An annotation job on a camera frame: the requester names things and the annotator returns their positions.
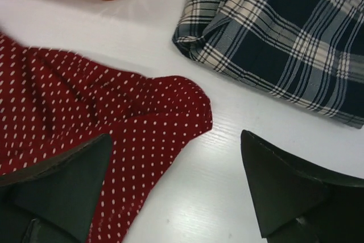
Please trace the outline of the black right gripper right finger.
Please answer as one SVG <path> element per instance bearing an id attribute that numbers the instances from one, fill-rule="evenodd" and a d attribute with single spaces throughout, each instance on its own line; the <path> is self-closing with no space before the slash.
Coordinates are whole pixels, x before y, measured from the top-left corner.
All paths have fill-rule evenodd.
<path id="1" fill-rule="evenodd" d="M 241 133 L 241 155 L 262 238 L 268 242 L 363 242 L 363 179 Z"/>

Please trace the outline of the red polka dot skirt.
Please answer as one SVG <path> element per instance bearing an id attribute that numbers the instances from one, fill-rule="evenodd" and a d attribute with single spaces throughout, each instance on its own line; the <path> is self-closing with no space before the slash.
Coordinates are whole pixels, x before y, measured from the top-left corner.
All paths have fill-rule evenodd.
<path id="1" fill-rule="evenodd" d="M 1 34 L 1 176 L 111 136 L 85 242 L 122 242 L 179 152 L 212 125 L 210 100 L 189 79 L 148 78 Z"/>

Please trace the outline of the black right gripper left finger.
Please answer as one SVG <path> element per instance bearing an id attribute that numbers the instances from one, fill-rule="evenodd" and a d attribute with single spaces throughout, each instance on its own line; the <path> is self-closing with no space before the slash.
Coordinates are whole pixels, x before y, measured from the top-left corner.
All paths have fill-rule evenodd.
<path id="1" fill-rule="evenodd" d="M 102 134 L 1 176 L 1 242 L 85 242 L 112 154 Z"/>

